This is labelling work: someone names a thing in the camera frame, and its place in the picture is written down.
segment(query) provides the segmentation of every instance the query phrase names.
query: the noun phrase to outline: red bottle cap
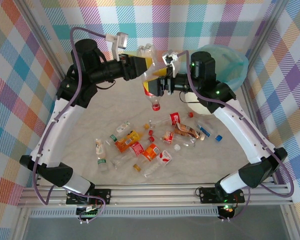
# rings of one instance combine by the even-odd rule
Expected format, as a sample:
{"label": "red bottle cap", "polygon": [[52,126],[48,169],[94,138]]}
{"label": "red bottle cap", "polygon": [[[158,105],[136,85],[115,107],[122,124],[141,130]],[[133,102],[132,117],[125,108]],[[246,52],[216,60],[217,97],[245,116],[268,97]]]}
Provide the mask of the red bottle cap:
{"label": "red bottle cap", "polygon": [[153,143],[155,141],[155,138],[153,136],[149,137],[149,140]]}
{"label": "red bottle cap", "polygon": [[159,103],[155,103],[152,105],[152,110],[153,111],[159,111],[160,110],[160,104]]}

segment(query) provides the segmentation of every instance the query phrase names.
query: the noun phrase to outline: white bottle cap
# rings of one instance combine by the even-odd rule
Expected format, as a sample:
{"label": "white bottle cap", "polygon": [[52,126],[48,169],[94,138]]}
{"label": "white bottle cap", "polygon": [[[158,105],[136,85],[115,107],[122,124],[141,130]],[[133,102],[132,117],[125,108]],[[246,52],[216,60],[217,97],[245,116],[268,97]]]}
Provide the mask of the white bottle cap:
{"label": "white bottle cap", "polygon": [[179,151],[181,149],[181,147],[178,144],[174,145],[173,148],[176,151]]}

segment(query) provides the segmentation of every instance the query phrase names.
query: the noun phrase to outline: checkered pattern wall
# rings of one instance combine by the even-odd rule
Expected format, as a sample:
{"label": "checkered pattern wall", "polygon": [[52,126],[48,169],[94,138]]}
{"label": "checkered pattern wall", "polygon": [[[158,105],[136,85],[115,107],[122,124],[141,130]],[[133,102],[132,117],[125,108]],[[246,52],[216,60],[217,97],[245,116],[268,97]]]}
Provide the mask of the checkered pattern wall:
{"label": "checkered pattern wall", "polygon": [[300,0],[291,0],[248,73],[262,133],[288,152],[300,218]]}
{"label": "checkered pattern wall", "polygon": [[[154,44],[161,56],[206,44],[247,52],[257,40],[276,0],[26,0],[58,60],[71,59],[70,29],[80,26],[101,34],[129,34],[126,52]],[[77,32],[75,39],[93,38]],[[109,59],[111,45],[97,40]]]}
{"label": "checkered pattern wall", "polygon": [[7,239],[23,188],[31,184],[19,159],[38,143],[58,84],[13,1],[0,0],[0,240]]}

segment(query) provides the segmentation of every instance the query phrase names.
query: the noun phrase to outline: purple cable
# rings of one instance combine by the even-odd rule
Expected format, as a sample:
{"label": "purple cable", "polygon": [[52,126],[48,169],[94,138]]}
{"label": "purple cable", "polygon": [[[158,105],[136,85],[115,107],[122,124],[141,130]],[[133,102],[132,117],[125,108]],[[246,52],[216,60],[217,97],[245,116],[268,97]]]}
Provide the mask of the purple cable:
{"label": "purple cable", "polygon": [[[84,195],[84,194],[81,194],[81,193],[79,193],[79,192],[73,192],[73,191],[71,191],[70,189],[68,189],[68,188],[66,188],[66,187],[64,187],[64,189],[67,190],[68,192],[71,192],[71,193],[73,193],[73,194],[75,194],[75,195],[78,195],[78,196],[80,196],[80,197],[83,197],[83,198],[98,199],[98,200],[100,200],[100,201],[102,202],[102,208],[101,208],[101,210],[98,212],[98,214],[97,214],[96,216],[94,216],[94,217],[91,218],[90,220],[87,220],[87,223],[91,223],[93,220],[95,220],[97,217],[99,217],[99,215],[101,215],[101,214],[104,212],[104,210],[105,210],[105,208],[106,208],[106,201],[105,201],[103,198],[101,198],[101,197],[99,197],[99,196]],[[81,222],[83,222],[83,220],[81,219],[81,215],[82,215],[82,213],[79,214],[79,220],[80,220]]]}
{"label": "purple cable", "polygon": [[[224,105],[225,107],[231,109],[234,113],[236,113],[240,118],[243,117],[243,115],[237,111],[233,106],[223,102],[223,101],[220,101],[220,100],[216,100],[216,99],[212,99],[212,98],[207,98],[207,97],[204,97],[204,96],[201,96],[198,91],[196,90],[193,82],[192,82],[192,79],[191,79],[191,72],[190,72],[190,56],[189,56],[189,51],[188,50],[185,50],[181,53],[179,53],[177,56],[180,57],[182,55],[186,54],[186,75],[187,75],[187,78],[188,78],[188,82],[190,84],[190,87],[192,89],[192,91],[194,92],[194,94],[204,100],[204,101],[207,101],[207,102],[212,102],[212,103],[216,103],[216,104],[221,104],[221,105]],[[290,183],[290,192],[288,194],[280,194],[280,193],[277,193],[275,191],[272,191],[271,189],[269,189],[268,187],[266,187],[265,185],[263,185],[262,183],[260,184],[262,187],[264,187],[266,190],[268,190],[270,193],[276,195],[276,196],[279,196],[279,197],[282,197],[282,198],[289,198],[291,197],[293,194],[294,194],[294,191],[295,191],[295,185],[294,185],[294,182],[291,178],[291,175],[288,171],[288,169],[286,168],[286,166],[280,161],[280,159],[268,148],[268,146],[266,145],[265,141],[259,136],[259,134],[257,133],[257,131],[254,129],[254,127],[248,122],[247,119],[243,118],[242,119],[244,121],[244,123],[249,127],[249,129],[253,132],[253,134],[255,135],[255,137],[258,139],[258,141],[262,144],[262,146],[267,150],[267,152],[274,157],[274,159],[278,162],[278,164],[280,165],[280,167],[283,168],[283,170],[286,172],[286,175],[289,179],[289,183]]]}
{"label": "purple cable", "polygon": [[38,153],[37,153],[37,157],[35,158],[35,161],[34,161],[34,165],[33,165],[33,169],[32,169],[32,182],[33,182],[33,188],[34,188],[34,191],[37,195],[37,197],[39,198],[39,200],[41,201],[41,203],[43,205],[48,205],[49,203],[49,199],[50,199],[50,195],[51,195],[51,192],[52,190],[54,189],[54,186],[55,185],[52,185],[52,187],[50,188],[49,192],[48,192],[48,195],[46,197],[46,200],[43,199],[43,197],[41,196],[39,190],[38,190],[38,187],[37,187],[37,184],[36,184],[36,172],[37,172],[37,167],[38,167],[38,162],[39,162],[39,159],[40,159],[40,156],[41,156],[41,153],[42,153],[42,150],[44,149],[44,145],[45,145],[45,142],[48,138],[48,135],[52,129],[52,127],[55,125],[56,122],[58,122],[59,118],[66,112],[66,110],[71,106],[71,104],[75,101],[75,99],[77,98],[77,96],[79,95],[79,92],[80,92],[80,89],[81,89],[81,85],[82,85],[82,73],[81,73],[81,65],[80,65],[80,62],[79,62],[79,56],[78,56],[78,53],[77,53],[77,50],[76,50],[76,46],[75,46],[75,41],[74,41],[74,31],[75,30],[82,30],[82,31],[85,31],[85,32],[88,32],[90,34],[93,34],[93,35],[96,35],[100,38],[106,38],[105,35],[102,35],[102,34],[99,34],[97,32],[94,32],[94,31],[91,31],[91,30],[88,30],[86,28],[83,28],[83,27],[79,27],[79,26],[75,26],[73,28],[71,28],[71,31],[70,31],[70,43],[71,43],[71,47],[72,47],[72,50],[73,50],[73,55],[74,55],[74,59],[75,59],[75,63],[76,63],[76,66],[77,66],[77,70],[78,70],[78,87],[73,95],[73,97],[71,98],[71,100],[67,103],[67,105],[59,112],[59,114],[54,118],[54,120],[51,122],[51,124],[48,126],[43,138],[42,138],[42,141],[40,143],[40,146],[39,146],[39,149],[38,149]]}

